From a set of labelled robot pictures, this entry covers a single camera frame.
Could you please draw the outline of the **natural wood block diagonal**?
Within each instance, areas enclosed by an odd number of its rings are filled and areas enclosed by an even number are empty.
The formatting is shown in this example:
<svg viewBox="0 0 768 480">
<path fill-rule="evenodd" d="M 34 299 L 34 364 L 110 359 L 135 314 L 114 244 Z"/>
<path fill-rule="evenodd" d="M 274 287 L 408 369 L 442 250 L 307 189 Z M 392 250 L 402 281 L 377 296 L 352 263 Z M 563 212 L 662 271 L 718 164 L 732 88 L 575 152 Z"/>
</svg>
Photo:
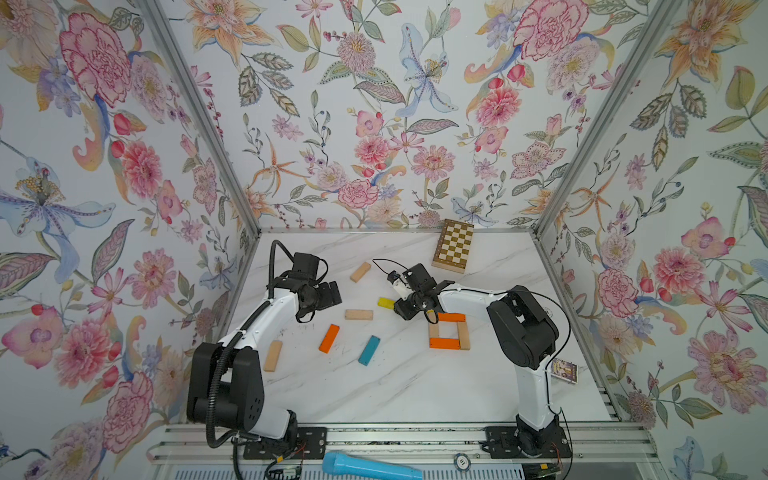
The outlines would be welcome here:
<svg viewBox="0 0 768 480">
<path fill-rule="evenodd" d="M 471 349 L 470 333 L 466 322 L 457 323 L 457 331 L 460 349 L 469 351 Z"/>
</svg>

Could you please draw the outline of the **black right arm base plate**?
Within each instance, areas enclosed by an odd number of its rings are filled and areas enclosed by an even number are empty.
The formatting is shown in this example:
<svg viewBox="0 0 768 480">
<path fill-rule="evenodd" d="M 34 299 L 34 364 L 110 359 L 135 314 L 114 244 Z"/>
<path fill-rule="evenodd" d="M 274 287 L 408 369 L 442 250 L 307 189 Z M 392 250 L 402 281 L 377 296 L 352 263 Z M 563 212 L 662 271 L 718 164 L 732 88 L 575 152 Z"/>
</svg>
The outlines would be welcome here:
<svg viewBox="0 0 768 480">
<path fill-rule="evenodd" d="M 536 430 L 516 417 L 514 425 L 488 426 L 481 449 L 492 459 L 571 459 L 573 450 L 568 431 L 557 415 Z"/>
</svg>

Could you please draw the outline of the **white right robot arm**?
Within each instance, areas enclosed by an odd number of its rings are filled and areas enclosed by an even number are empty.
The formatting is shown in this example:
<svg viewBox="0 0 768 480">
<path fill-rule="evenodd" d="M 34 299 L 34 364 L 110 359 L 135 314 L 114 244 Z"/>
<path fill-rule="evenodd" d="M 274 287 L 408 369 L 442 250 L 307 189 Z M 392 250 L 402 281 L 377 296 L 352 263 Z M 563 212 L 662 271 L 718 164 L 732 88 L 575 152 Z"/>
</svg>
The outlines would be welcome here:
<svg viewBox="0 0 768 480">
<path fill-rule="evenodd" d="M 405 320 L 433 311 L 488 320 L 504 356 L 515 366 L 519 409 L 515 429 L 497 444 L 529 458 L 545 455 L 565 440 L 565 431 L 551 407 L 547 362 L 554 357 L 559 331 L 534 293 L 522 285 L 504 292 L 437 282 L 421 264 L 387 281 L 399 295 L 394 312 Z"/>
</svg>

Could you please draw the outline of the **yellow block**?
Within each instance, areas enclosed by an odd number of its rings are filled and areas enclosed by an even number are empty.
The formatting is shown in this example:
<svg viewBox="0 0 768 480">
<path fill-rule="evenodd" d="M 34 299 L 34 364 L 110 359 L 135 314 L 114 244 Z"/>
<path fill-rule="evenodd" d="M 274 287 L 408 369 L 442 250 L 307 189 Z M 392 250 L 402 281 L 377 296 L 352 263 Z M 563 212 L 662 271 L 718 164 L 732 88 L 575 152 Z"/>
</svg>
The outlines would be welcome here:
<svg viewBox="0 0 768 480">
<path fill-rule="evenodd" d="M 389 298 L 380 297 L 378 299 L 377 305 L 381 308 L 393 310 L 395 306 L 395 301 Z"/>
</svg>

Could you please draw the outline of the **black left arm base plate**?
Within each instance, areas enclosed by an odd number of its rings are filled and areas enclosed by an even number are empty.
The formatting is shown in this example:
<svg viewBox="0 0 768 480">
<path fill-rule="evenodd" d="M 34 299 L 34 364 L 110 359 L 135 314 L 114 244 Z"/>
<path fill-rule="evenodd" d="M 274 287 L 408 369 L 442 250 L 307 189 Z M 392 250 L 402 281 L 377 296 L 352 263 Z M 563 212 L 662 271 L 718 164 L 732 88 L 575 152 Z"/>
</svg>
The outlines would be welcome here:
<svg viewBox="0 0 768 480">
<path fill-rule="evenodd" d="M 327 446 L 328 429 L 325 427 L 290 427 L 281 439 L 267 437 L 246 438 L 242 458 L 272 461 L 287 459 L 293 454 L 298 460 L 322 460 Z"/>
</svg>

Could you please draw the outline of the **orange block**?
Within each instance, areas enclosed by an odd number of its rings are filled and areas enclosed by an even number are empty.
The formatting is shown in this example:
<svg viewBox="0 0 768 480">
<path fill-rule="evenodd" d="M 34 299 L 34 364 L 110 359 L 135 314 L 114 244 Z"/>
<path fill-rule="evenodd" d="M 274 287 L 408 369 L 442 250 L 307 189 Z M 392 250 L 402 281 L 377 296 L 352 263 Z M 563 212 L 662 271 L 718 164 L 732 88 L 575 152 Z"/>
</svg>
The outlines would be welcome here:
<svg viewBox="0 0 768 480">
<path fill-rule="evenodd" d="M 429 347 L 432 349 L 440 350 L 461 350 L 461 342 L 459 339 L 452 338 L 430 338 Z"/>
<path fill-rule="evenodd" d="M 466 316 L 461 313 L 438 313 L 437 317 L 440 323 L 463 323 L 466 321 Z"/>
</svg>

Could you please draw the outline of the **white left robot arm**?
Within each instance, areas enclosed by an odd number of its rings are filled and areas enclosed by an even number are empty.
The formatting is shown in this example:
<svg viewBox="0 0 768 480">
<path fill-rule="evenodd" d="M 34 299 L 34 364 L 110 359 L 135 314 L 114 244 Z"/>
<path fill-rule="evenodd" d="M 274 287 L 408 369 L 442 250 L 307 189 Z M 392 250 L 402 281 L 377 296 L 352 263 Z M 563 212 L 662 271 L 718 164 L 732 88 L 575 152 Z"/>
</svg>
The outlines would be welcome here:
<svg viewBox="0 0 768 480">
<path fill-rule="evenodd" d="M 280 275 L 269 265 L 265 295 L 240 325 L 193 353 L 187 419 L 205 426 L 211 448 L 233 437 L 290 440 L 295 414 L 266 401 L 262 356 L 285 324 L 312 320 L 342 299 L 337 283 L 319 271 L 325 260 L 307 253 L 289 259 L 291 268 Z"/>
</svg>

